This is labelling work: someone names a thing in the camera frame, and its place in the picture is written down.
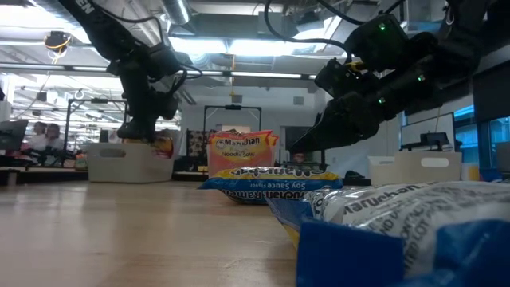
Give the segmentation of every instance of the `plastic bin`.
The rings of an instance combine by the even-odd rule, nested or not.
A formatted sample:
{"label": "plastic bin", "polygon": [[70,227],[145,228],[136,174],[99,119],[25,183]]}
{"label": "plastic bin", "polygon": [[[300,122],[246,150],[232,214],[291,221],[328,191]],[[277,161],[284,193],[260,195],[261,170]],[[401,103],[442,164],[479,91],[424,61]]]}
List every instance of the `plastic bin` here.
{"label": "plastic bin", "polygon": [[372,185],[461,180],[460,152],[398,152],[395,157],[369,156]]}
{"label": "plastic bin", "polygon": [[157,183],[172,177],[174,159],[155,155],[145,143],[93,143],[87,150],[88,180]]}

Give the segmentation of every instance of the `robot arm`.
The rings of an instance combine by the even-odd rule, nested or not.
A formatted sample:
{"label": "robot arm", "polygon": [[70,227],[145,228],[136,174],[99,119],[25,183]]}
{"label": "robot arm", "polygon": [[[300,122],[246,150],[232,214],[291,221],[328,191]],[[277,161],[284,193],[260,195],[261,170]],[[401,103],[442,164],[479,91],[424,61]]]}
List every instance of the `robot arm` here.
{"label": "robot arm", "polygon": [[[392,14],[362,24],[345,41],[361,62],[341,65],[333,59],[319,72],[315,83],[333,100],[292,150],[343,147],[368,139],[383,121],[431,100],[440,83],[472,75],[484,54],[481,31],[501,20],[489,13],[485,21],[485,14],[502,2],[449,0],[437,35],[420,33],[409,39]],[[388,70],[384,77],[373,74]]]}
{"label": "robot arm", "polygon": [[[92,0],[59,0],[59,3],[81,24],[97,52],[110,61],[107,70],[120,77],[123,98],[133,119],[119,129],[119,137],[152,140],[155,121],[160,116],[174,117],[179,102],[172,95],[186,79],[186,70],[171,47],[164,41],[148,47],[134,38],[115,19],[117,16]],[[149,85],[180,69],[184,73],[170,91],[156,92]]]}

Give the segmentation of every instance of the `wooden table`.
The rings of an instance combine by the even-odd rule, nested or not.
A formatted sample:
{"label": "wooden table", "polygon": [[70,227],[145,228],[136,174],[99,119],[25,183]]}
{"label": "wooden table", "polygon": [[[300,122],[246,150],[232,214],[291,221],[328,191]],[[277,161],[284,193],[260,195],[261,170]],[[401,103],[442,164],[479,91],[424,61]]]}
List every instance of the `wooden table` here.
{"label": "wooden table", "polygon": [[197,183],[0,191],[0,286],[293,286],[296,251],[266,206]]}

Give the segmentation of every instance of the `white storage bin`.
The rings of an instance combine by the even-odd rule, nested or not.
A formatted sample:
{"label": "white storage bin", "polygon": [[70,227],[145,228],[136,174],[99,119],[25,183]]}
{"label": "white storage bin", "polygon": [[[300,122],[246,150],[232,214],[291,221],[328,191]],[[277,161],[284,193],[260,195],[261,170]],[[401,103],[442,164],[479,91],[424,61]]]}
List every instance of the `white storage bin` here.
{"label": "white storage bin", "polygon": [[93,143],[87,148],[88,180],[99,183],[168,181],[174,159],[163,159],[145,143]]}
{"label": "white storage bin", "polygon": [[460,152],[398,152],[395,157],[368,159],[372,185],[461,180]]}

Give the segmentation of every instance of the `table surface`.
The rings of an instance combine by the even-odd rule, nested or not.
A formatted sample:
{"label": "table surface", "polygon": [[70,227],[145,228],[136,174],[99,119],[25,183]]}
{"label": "table surface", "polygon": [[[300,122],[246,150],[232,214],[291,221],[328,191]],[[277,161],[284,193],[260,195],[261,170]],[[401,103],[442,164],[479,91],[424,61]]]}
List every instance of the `table surface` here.
{"label": "table surface", "polygon": [[0,286],[293,286],[267,206],[198,183],[0,189]]}

